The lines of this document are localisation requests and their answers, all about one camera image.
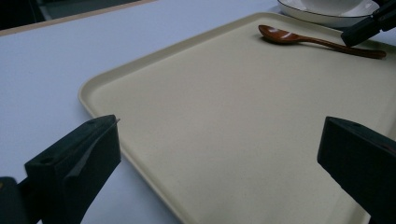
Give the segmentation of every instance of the spoon handle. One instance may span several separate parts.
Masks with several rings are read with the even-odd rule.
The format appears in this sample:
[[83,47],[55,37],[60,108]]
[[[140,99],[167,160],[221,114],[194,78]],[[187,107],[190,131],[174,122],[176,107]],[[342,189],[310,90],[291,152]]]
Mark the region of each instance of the spoon handle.
[[300,38],[300,42],[315,43],[315,44],[323,45],[323,46],[338,50],[343,53],[353,54],[353,55],[367,57],[367,58],[382,59],[387,56],[387,53],[382,50],[355,49],[355,48],[350,48],[350,47],[346,47],[343,45],[335,44],[335,43],[327,41],[327,40],[316,39],[316,38],[307,37],[307,36],[302,36]]

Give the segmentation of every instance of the plastic tray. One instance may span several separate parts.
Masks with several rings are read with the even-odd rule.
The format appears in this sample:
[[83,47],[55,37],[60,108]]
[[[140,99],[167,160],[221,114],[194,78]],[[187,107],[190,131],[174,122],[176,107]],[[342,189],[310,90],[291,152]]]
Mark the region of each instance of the plastic tray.
[[105,72],[81,88],[120,118],[122,152],[184,223],[361,224],[317,163],[326,116],[395,135],[396,49],[384,60],[262,40],[259,24],[341,43],[340,32],[259,13]]

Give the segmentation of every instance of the table surface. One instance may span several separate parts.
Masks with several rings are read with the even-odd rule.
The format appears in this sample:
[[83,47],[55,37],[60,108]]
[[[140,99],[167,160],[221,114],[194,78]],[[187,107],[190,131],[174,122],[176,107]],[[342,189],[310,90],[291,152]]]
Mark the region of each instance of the table surface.
[[[0,36],[0,176],[90,119],[78,101],[89,78],[230,21],[276,0],[158,0]],[[396,29],[375,40],[396,46]],[[123,158],[82,223],[178,223]]]

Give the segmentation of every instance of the table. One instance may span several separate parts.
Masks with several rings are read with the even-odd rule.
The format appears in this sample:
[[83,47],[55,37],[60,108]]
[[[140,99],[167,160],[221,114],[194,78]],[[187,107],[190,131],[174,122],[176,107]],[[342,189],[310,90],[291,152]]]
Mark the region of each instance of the table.
[[[158,0],[0,36],[0,176],[91,117],[78,101],[90,77],[255,12],[276,0]],[[396,46],[396,31],[375,39]],[[178,223],[125,159],[83,223]]]

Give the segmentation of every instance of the wooden spoon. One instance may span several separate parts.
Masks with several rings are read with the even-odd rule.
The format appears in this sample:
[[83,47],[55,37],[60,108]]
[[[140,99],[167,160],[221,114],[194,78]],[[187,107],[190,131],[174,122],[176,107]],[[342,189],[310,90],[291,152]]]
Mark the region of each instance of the wooden spoon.
[[382,50],[350,48],[329,42],[327,40],[317,39],[303,35],[297,35],[288,31],[279,30],[271,26],[259,25],[259,30],[265,39],[271,42],[275,42],[277,44],[295,44],[299,42],[310,42],[310,43],[323,45],[343,53],[353,54],[361,57],[382,59],[387,56],[387,53]]

